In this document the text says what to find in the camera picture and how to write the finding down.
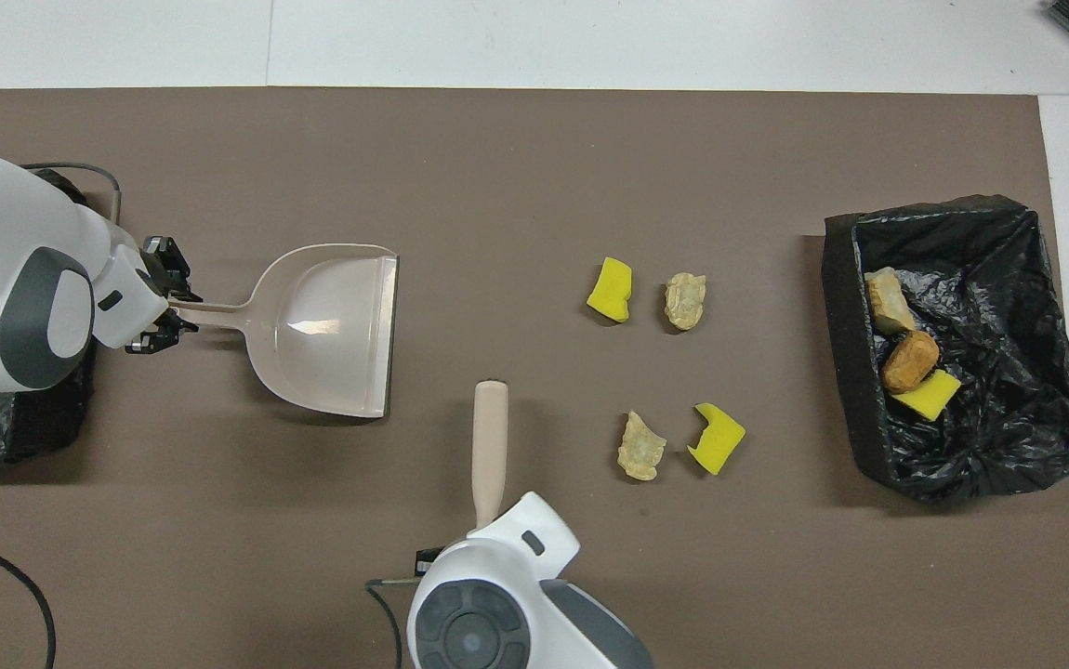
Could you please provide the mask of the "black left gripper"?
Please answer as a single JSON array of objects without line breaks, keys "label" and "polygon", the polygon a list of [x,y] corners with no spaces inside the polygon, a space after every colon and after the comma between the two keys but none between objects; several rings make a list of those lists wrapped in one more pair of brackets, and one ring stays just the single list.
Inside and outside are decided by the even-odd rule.
[{"label": "black left gripper", "polygon": [[180,338],[185,332],[199,332],[196,323],[179,316],[162,316],[169,309],[170,299],[193,301],[191,290],[191,268],[189,262],[181,253],[177,242],[170,236],[151,236],[139,246],[140,278],[148,283],[160,297],[162,310],[159,318],[152,323],[153,330],[144,330],[136,334],[126,344],[126,354],[153,355],[166,348],[177,346]]}]

